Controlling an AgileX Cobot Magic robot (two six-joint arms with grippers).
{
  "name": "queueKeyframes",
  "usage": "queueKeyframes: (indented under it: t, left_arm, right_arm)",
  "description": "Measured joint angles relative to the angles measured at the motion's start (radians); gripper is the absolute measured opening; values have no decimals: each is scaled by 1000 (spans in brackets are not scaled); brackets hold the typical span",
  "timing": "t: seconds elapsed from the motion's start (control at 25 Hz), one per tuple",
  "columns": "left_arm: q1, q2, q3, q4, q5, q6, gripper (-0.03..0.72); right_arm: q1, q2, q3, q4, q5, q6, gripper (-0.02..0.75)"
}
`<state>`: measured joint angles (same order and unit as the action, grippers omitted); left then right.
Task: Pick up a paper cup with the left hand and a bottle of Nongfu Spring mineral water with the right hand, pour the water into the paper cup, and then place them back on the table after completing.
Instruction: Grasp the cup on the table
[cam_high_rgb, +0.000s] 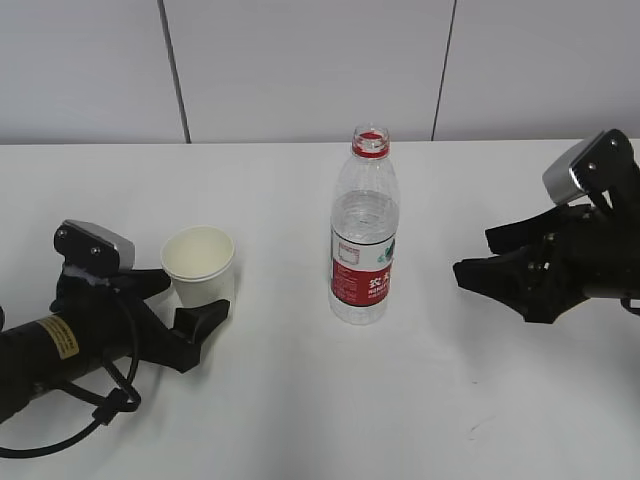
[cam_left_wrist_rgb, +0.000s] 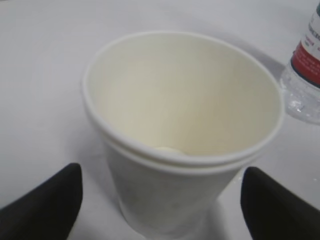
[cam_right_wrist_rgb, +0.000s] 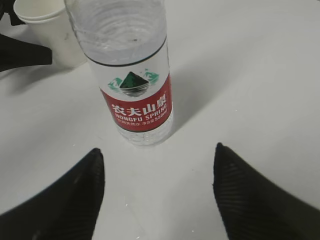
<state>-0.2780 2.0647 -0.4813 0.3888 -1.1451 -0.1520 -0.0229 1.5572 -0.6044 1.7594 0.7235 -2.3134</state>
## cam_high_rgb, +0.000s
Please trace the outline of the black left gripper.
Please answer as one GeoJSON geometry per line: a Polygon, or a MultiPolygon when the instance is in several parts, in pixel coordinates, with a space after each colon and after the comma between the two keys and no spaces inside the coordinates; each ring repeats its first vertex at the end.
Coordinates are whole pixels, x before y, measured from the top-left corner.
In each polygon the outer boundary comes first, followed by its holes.
{"type": "Polygon", "coordinates": [[[146,300],[165,292],[171,279],[162,269],[126,270],[100,278],[63,272],[56,285],[52,313],[67,322],[80,355],[98,363],[137,354],[141,361],[185,373],[200,364],[201,346],[228,318],[226,299],[175,310],[168,328],[146,300]]]}

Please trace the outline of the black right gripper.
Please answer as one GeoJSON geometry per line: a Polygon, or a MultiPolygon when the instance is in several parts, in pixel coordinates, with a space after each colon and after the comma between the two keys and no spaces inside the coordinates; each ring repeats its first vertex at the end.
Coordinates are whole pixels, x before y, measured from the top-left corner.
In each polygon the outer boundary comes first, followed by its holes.
{"type": "Polygon", "coordinates": [[[639,314],[639,223],[590,214],[588,204],[556,206],[515,223],[487,229],[494,255],[453,265],[458,286],[519,313],[525,322],[552,324],[590,299],[617,299],[639,314]],[[553,234],[551,254],[524,247],[553,234]]]}

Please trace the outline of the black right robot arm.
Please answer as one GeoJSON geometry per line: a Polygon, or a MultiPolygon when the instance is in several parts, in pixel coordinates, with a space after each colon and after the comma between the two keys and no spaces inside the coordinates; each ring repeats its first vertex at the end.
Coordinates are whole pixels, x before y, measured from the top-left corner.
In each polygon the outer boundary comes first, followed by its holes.
{"type": "Polygon", "coordinates": [[[456,262],[462,289],[489,297],[528,323],[552,324],[591,298],[613,298],[637,314],[639,168],[620,145],[576,146],[558,160],[588,204],[562,203],[486,230],[487,258],[456,262]]]}

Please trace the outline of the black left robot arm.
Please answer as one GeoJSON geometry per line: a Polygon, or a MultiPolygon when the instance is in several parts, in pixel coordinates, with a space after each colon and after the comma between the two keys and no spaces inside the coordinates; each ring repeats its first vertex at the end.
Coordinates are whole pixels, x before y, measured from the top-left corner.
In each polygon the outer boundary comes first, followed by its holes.
{"type": "Polygon", "coordinates": [[[96,407],[136,410],[133,377],[113,364],[125,356],[179,373],[198,366],[204,341],[226,320],[230,303],[178,308],[167,327],[146,301],[169,286],[159,269],[93,280],[62,273],[50,315],[1,334],[1,418],[51,390],[96,407]]]}

